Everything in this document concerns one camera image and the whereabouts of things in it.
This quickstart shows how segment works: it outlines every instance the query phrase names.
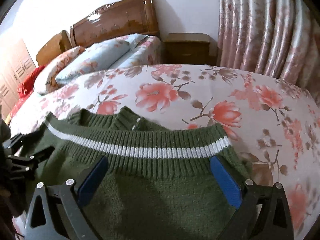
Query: wooden bed frame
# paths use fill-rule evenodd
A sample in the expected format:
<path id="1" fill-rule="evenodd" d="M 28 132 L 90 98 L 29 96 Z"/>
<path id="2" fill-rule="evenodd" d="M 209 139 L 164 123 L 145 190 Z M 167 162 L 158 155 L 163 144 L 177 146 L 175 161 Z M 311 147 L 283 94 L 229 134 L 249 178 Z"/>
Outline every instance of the wooden bed frame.
<path id="1" fill-rule="evenodd" d="M 153 0 L 122 0 L 103 5 L 70 28 L 72 47 L 87 48 L 133 33 L 159 36 Z"/>

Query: white stripe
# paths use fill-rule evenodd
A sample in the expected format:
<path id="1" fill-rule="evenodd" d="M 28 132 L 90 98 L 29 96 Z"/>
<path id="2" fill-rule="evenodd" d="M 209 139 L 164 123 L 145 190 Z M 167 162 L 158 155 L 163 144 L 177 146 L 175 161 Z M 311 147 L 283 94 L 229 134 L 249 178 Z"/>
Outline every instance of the white stripe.
<path id="1" fill-rule="evenodd" d="M 71 141 L 75 144 L 99 150 L 105 153 L 112 153 L 127 157 L 136 158 L 208 158 L 212 157 L 223 148 L 231 145 L 227 136 L 220 138 L 212 144 L 204 147 L 196 148 L 138 148 L 138 147 L 126 147 L 114 144 L 108 144 L 103 142 L 92 141 L 87 138 L 75 136 L 72 134 L 66 134 L 56 130 L 52 125 L 45 119 L 44 124 L 48 127 L 49 131 L 56 137 Z"/>

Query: wooden wardrobe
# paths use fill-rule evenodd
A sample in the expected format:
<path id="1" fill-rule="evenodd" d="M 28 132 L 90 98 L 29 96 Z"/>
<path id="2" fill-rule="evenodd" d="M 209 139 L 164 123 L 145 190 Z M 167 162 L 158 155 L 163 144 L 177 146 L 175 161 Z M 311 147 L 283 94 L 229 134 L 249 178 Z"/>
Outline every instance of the wooden wardrobe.
<path id="1" fill-rule="evenodd" d="M 0 56 L 0 104 L 5 119 L 19 100 L 18 86 L 36 66 L 22 39 L 9 44 Z"/>

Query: wardrobe door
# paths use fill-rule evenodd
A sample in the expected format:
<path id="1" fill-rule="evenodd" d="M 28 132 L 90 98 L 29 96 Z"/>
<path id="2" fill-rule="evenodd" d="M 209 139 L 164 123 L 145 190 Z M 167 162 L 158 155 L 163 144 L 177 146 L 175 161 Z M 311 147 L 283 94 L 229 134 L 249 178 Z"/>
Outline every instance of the wardrobe door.
<path id="1" fill-rule="evenodd" d="M 4 80 L 2 76 L 0 76 L 0 93 L 2 96 L 2 100 L 4 100 L 7 103 L 10 110 L 13 109 L 15 103 L 18 100 L 16 99 L 13 92 L 9 88 L 7 82 Z"/>
<path id="2" fill-rule="evenodd" d="M 1 93 L 0 93 L 0 105 L 1 105 L 1 116 L 2 116 L 2 119 L 5 120 L 11 110 L 6 104 L 6 102 L 3 101 Z"/>
<path id="3" fill-rule="evenodd" d="M 32 58 L 27 50 L 27 47 L 22 39 L 20 39 L 14 46 L 14 49 L 20 59 L 22 64 L 22 68 L 28 75 L 36 68 L 35 64 L 33 63 Z"/>
<path id="4" fill-rule="evenodd" d="M 8 88 L 10 89 L 10 91 L 12 91 L 15 98 L 17 100 L 19 100 L 19 94 L 18 94 L 17 89 L 18 89 L 18 86 L 20 85 L 20 83 L 18 81 L 18 78 L 15 76 L 9 62 L 6 62 L 6 64 L 2 65 L 0 76 L 7 83 Z"/>
<path id="5" fill-rule="evenodd" d="M 8 57 L 11 68 L 15 74 L 15 78 L 19 83 L 21 83 L 28 76 L 28 73 L 24 70 L 22 63 L 20 62 L 20 59 L 15 51 L 11 51 Z"/>

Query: drawer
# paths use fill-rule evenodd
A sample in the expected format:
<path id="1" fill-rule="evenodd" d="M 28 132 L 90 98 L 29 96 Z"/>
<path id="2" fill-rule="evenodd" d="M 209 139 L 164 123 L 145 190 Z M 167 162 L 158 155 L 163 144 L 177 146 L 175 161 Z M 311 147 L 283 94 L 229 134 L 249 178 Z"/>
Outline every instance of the drawer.
<path id="1" fill-rule="evenodd" d="M 207 55 L 167 55 L 167 64 L 193 64 L 203 65 L 208 63 Z"/>
<path id="2" fill-rule="evenodd" d="M 182 56 L 194 56 L 209 54 L 209 44 L 194 42 L 170 42 L 165 44 L 170 54 Z"/>
<path id="3" fill-rule="evenodd" d="M 166 61 L 168 64 L 194 64 L 208 63 L 209 45 L 206 43 L 179 43 L 165 44 Z"/>

